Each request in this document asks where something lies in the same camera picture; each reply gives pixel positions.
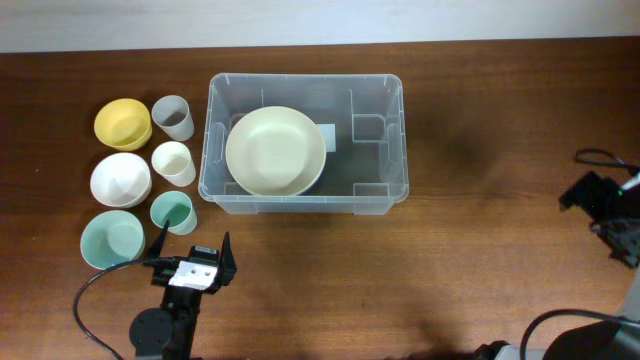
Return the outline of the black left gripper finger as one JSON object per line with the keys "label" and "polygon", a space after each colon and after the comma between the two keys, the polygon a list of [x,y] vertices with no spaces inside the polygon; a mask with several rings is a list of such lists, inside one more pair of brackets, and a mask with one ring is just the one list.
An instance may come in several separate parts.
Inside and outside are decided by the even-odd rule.
{"label": "black left gripper finger", "polygon": [[160,257],[165,239],[167,237],[168,229],[170,227],[170,221],[166,220],[164,226],[158,237],[153,241],[148,251],[146,252],[145,259],[156,259]]}
{"label": "black left gripper finger", "polygon": [[235,275],[237,272],[237,265],[231,249],[230,233],[226,232],[222,248],[220,250],[220,271],[221,275]]}

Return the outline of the mint green bowl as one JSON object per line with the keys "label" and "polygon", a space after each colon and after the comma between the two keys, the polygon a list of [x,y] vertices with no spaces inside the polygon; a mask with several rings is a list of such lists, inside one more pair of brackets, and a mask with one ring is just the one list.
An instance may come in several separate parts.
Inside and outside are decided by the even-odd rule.
{"label": "mint green bowl", "polygon": [[141,222],[123,210],[107,211],[93,218],[80,239],[84,261],[99,270],[138,259],[145,245]]}

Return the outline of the beige plate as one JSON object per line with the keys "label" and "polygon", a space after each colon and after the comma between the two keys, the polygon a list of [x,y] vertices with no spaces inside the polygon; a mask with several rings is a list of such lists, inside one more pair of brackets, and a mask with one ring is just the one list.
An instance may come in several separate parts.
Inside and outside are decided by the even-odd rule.
{"label": "beige plate", "polygon": [[244,189],[256,196],[298,196],[310,191],[318,182],[316,179],[274,179],[252,178],[243,185]]}
{"label": "beige plate", "polygon": [[284,106],[247,113],[232,128],[225,148],[228,170],[243,189],[252,178],[319,179],[326,158],[316,124],[302,112]]}

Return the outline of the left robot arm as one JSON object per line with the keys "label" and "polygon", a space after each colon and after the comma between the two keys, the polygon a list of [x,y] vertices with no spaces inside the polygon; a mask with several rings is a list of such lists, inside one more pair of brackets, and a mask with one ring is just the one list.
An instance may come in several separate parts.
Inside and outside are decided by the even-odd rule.
{"label": "left robot arm", "polygon": [[237,272],[229,234],[220,249],[193,246],[186,256],[163,257],[169,225],[143,257],[143,265],[153,269],[151,283],[164,293],[158,307],[141,311],[130,325],[137,359],[188,359],[202,297],[229,285]]}

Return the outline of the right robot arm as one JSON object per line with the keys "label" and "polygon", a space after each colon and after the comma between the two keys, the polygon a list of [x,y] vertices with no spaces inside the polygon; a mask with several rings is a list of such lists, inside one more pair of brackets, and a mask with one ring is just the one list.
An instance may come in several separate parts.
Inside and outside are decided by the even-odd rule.
{"label": "right robot arm", "polygon": [[[589,172],[559,197],[563,210],[581,208],[589,229],[611,250],[610,258],[639,270],[639,176],[622,185]],[[561,333],[546,349],[529,349],[534,331],[546,320],[561,316],[590,319],[591,324]],[[635,277],[617,315],[580,309],[543,313],[526,328],[520,343],[494,341],[481,345],[474,359],[637,359],[639,357],[639,278]]]}

